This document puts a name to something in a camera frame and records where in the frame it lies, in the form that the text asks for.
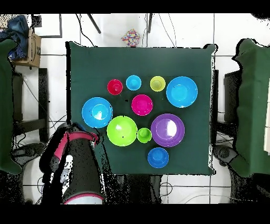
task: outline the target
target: blue cloth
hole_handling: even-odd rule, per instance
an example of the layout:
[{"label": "blue cloth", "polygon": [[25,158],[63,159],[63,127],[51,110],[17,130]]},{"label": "blue cloth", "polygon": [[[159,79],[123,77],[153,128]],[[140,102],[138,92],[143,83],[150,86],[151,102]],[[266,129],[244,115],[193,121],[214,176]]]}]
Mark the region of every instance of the blue cloth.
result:
[{"label": "blue cloth", "polygon": [[28,55],[29,28],[24,15],[19,15],[7,23],[7,29],[0,32],[0,42],[6,39],[14,40],[18,45],[12,49],[8,57],[11,60],[26,58]]}]

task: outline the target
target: bowl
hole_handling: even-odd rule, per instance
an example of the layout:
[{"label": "bowl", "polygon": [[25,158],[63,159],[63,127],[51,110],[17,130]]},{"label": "bowl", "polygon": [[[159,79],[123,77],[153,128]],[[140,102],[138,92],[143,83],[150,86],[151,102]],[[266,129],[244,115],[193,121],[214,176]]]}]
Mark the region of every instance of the bowl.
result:
[{"label": "bowl", "polygon": [[123,84],[118,79],[112,79],[107,85],[107,90],[112,95],[118,95],[122,92]]},{"label": "bowl", "polygon": [[173,114],[159,115],[151,125],[153,140],[163,147],[179,144],[185,134],[182,120]]},{"label": "bowl", "polygon": [[139,76],[135,76],[134,74],[127,78],[126,85],[128,89],[135,91],[141,87],[141,79]]},{"label": "bowl", "polygon": [[131,108],[135,114],[145,116],[153,109],[153,102],[149,96],[139,94],[133,98]]},{"label": "bowl", "polygon": [[154,168],[163,168],[169,162],[169,154],[164,148],[153,148],[148,153],[148,163]]},{"label": "bowl", "polygon": [[83,105],[82,118],[89,127],[105,127],[112,119],[112,106],[104,98],[93,97]]},{"label": "bowl", "polygon": [[155,76],[150,81],[150,87],[155,92],[164,90],[166,85],[165,79],[161,76]]},{"label": "bowl", "polygon": [[196,100],[198,88],[192,79],[180,76],[170,81],[166,95],[169,102],[175,107],[188,107]]},{"label": "bowl", "polygon": [[148,143],[152,139],[152,133],[148,128],[143,127],[138,130],[137,139],[141,143]]},{"label": "bowl", "polygon": [[107,126],[107,136],[112,144],[128,146],[137,138],[137,126],[127,116],[115,117]]}]

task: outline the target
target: dark green tablecloth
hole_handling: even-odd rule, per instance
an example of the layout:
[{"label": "dark green tablecloth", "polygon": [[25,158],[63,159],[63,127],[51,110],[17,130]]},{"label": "dark green tablecloth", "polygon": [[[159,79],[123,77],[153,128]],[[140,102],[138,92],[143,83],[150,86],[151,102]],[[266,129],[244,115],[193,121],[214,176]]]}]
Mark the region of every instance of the dark green tablecloth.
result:
[{"label": "dark green tablecloth", "polygon": [[0,170],[18,174],[21,167],[15,163],[10,152],[13,135],[12,67],[8,53],[16,47],[13,40],[0,42]]},{"label": "dark green tablecloth", "polygon": [[244,39],[239,44],[236,61],[242,70],[236,150],[232,168],[242,177],[253,173],[270,174],[270,156],[264,151],[264,131],[270,78],[270,48]]},{"label": "dark green tablecloth", "polygon": [[[209,155],[209,107],[211,90],[211,54],[215,45],[205,49],[170,48],[86,48],[70,42],[71,48],[71,119],[83,125],[87,131],[96,132],[82,119],[82,107],[92,97],[103,97],[113,107],[113,117],[126,115],[132,118],[138,129],[150,128],[160,114],[177,115],[185,125],[185,136],[180,144],[166,148],[169,163],[161,169],[152,168],[147,161],[148,152],[159,145],[151,140],[142,144],[138,140],[127,147],[113,145],[106,136],[106,128],[98,131],[104,137],[109,162],[114,174],[204,174],[211,175]],[[141,88],[130,91],[126,78],[137,74]],[[150,79],[162,76],[167,84],[177,76],[192,78],[198,86],[196,101],[187,108],[177,108],[169,103],[166,88],[154,92]],[[123,91],[110,95],[107,84],[111,79],[123,83]],[[131,101],[137,94],[146,94],[153,101],[152,112],[140,117],[131,109]],[[99,147],[95,148],[101,165]]]}]

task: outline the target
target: green bowl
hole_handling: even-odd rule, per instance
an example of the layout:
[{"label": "green bowl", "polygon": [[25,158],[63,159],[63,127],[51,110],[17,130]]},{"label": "green bowl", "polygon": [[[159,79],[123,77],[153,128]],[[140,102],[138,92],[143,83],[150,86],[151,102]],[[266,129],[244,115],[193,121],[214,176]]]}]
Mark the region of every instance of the green bowl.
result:
[{"label": "green bowl", "polygon": [[128,146],[137,137],[137,126],[127,116],[115,117],[107,126],[107,136],[112,144],[117,146]]},{"label": "green bowl", "polygon": [[148,143],[152,139],[152,132],[148,128],[143,127],[138,131],[137,139],[141,143]]}]

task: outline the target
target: blue bowl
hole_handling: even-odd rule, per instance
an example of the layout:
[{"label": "blue bowl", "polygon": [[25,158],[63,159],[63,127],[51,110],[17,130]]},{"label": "blue bowl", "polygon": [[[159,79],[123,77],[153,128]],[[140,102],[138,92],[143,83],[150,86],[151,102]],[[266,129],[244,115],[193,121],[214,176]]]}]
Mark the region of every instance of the blue bowl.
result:
[{"label": "blue bowl", "polygon": [[134,74],[127,78],[126,85],[128,89],[135,91],[138,90],[141,87],[141,79],[138,76],[135,76]]},{"label": "blue bowl", "polygon": [[188,107],[196,100],[198,88],[192,79],[180,76],[170,81],[166,95],[169,102],[175,107]]},{"label": "blue bowl", "polygon": [[112,106],[101,97],[93,97],[83,105],[82,118],[89,127],[105,127],[112,119]]},{"label": "blue bowl", "polygon": [[169,154],[164,148],[153,148],[148,153],[147,160],[154,168],[163,168],[169,162]]}]

